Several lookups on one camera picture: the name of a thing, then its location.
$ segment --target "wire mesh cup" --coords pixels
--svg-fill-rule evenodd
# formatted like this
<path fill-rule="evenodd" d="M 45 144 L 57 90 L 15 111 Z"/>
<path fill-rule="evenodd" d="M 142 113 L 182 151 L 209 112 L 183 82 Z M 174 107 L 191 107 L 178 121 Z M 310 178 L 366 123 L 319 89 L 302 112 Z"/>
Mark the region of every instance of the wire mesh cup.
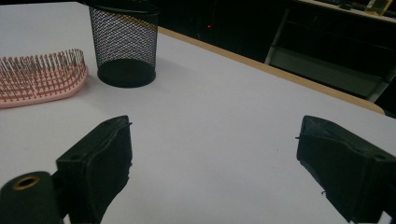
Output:
<path fill-rule="evenodd" d="M 91 0 L 98 77 L 108 85 L 135 88 L 155 77 L 158 15 L 148 1 Z"/>

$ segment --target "pink hairbrush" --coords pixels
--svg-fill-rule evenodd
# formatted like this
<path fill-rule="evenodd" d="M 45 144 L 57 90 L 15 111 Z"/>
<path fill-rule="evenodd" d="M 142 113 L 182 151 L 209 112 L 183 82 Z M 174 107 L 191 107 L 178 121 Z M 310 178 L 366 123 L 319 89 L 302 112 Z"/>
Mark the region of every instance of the pink hairbrush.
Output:
<path fill-rule="evenodd" d="M 0 108 L 35 105 L 75 94 L 88 68 L 80 49 L 0 59 Z"/>

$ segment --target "hairbrush bristle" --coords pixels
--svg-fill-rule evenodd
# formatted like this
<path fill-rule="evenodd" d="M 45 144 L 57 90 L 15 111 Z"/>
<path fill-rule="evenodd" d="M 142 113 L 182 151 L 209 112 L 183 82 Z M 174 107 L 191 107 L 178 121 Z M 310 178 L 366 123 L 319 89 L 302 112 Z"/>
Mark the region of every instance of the hairbrush bristle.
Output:
<path fill-rule="evenodd" d="M 88 68 L 80 49 L 0 59 L 0 108 L 67 98 L 84 84 Z"/>

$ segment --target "black mesh pencil cup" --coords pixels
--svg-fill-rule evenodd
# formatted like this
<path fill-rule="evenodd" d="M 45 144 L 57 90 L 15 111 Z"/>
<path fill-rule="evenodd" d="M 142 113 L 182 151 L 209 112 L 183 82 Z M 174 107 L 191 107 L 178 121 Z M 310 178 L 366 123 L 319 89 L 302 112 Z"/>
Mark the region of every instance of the black mesh pencil cup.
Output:
<path fill-rule="evenodd" d="M 137 0 L 91 0 L 85 4 L 90 7 L 99 78 L 121 88 L 152 82 L 160 10 Z"/>

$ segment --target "table surface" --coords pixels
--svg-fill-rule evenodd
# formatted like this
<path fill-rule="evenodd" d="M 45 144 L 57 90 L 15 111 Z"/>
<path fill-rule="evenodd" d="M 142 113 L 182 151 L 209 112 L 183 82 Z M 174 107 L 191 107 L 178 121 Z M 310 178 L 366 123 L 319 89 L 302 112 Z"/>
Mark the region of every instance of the table surface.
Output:
<path fill-rule="evenodd" d="M 323 2 L 319 2 L 319 1 L 315 1 L 315 0 L 294 0 L 294 2 L 307 3 L 307 4 L 315 5 L 318 7 L 326 7 L 326 8 L 332 9 L 332 10 L 349 13 L 349 14 L 353 14 L 356 16 L 360 16 L 360 17 L 365 17 L 365 18 L 369 18 L 369 19 L 373 19 L 373 20 L 377 20 L 377 21 L 391 22 L 391 23 L 396 24 L 396 19 L 394 19 L 394 18 L 385 17 L 385 16 L 374 16 L 374 15 L 367 14 L 364 11 L 360 11 L 360 10 L 357 10 L 354 8 L 352 8 L 350 10 L 345 10 L 345 9 L 340 8 L 339 6 L 335 6 L 332 4 L 323 3 Z"/>
<path fill-rule="evenodd" d="M 304 115 L 396 154 L 395 119 L 164 29 L 157 78 L 119 89 L 96 76 L 86 6 L 2 6 L 0 27 L 1 56 L 79 48 L 90 69 L 71 98 L 0 110 L 2 185 L 33 171 L 53 174 L 55 160 L 106 119 L 128 115 L 133 123 L 131 179 L 103 223 L 346 223 L 296 160 Z"/>

